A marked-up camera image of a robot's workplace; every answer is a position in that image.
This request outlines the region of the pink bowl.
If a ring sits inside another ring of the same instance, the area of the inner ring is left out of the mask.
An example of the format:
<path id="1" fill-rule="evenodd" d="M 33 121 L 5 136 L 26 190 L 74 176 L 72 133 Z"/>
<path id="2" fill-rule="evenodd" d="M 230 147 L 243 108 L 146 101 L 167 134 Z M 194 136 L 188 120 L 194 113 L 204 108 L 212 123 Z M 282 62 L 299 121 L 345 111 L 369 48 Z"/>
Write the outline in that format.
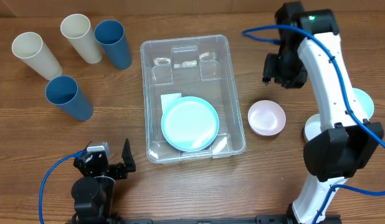
<path id="1" fill-rule="evenodd" d="M 248 124 L 251 130 L 261 136 L 274 136 L 280 133 L 286 124 L 286 114 L 274 101 L 260 100 L 248 110 Z"/>

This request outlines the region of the grey bowl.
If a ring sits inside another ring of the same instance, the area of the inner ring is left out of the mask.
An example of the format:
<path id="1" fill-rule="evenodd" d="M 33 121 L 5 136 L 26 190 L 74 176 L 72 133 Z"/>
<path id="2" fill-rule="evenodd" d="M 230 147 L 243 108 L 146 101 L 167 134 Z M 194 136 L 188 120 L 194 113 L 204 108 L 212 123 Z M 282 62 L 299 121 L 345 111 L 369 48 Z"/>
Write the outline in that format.
<path id="1" fill-rule="evenodd" d="M 313 138 L 317 137 L 319 134 L 321 134 L 321 122 L 320 122 L 320 115 L 314 114 L 305 123 L 305 127 L 303 130 L 303 137 L 306 142 L 312 140 Z"/>

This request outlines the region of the light blue bowl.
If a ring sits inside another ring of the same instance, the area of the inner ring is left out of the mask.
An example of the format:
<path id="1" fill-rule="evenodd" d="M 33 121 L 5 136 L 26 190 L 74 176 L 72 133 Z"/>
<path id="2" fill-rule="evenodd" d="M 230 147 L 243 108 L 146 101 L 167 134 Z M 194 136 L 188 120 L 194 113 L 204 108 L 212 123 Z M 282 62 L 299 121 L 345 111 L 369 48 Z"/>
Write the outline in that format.
<path id="1" fill-rule="evenodd" d="M 372 98 L 359 88 L 353 88 L 353 91 L 363 111 L 367 114 L 368 119 L 370 119 L 374 114 L 374 102 Z"/>

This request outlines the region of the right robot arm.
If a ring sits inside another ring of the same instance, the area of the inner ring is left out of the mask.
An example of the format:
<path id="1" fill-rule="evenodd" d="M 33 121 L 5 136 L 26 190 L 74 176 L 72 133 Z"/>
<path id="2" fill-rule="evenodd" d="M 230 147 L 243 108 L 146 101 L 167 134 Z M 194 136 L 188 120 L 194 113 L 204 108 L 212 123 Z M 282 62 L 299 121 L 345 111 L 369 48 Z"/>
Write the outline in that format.
<path id="1" fill-rule="evenodd" d="M 301 2 L 287 2 L 275 21 L 279 51 L 267 55 L 263 80 L 284 88 L 310 82 L 321 129 L 303 148 L 308 175 L 288 208 L 287 222 L 338 223 L 326 217 L 326 209 L 337 190 L 368 163 L 384 130 L 381 123 L 370 122 L 354 94 L 333 12 L 306 11 Z"/>

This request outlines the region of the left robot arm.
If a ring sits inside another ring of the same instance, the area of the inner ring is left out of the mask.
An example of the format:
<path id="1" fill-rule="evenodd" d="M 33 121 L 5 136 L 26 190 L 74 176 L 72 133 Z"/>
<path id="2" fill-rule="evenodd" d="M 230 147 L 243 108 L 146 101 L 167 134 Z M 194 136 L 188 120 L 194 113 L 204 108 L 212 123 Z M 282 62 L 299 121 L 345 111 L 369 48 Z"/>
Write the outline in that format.
<path id="1" fill-rule="evenodd" d="M 109 154 L 107 142 L 90 142 L 74 159 L 74 166 L 83 177 L 71 190 L 75 210 L 72 223 L 125 223 L 119 215 L 112 213 L 112 202 L 115 182 L 136 171 L 129 140 L 123 146 L 123 162 L 110 164 Z"/>

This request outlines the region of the light blue plate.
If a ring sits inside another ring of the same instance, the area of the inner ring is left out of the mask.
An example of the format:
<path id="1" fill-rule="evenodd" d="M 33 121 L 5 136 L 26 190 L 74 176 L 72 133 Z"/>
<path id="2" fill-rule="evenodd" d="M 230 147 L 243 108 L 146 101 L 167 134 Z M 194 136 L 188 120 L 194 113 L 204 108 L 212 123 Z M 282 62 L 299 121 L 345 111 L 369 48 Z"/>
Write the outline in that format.
<path id="1" fill-rule="evenodd" d="M 215 140 L 219 128 L 216 109 L 196 96 L 184 96 L 173 101 L 161 118 L 165 140 L 183 152 L 195 152 L 208 147 Z"/>

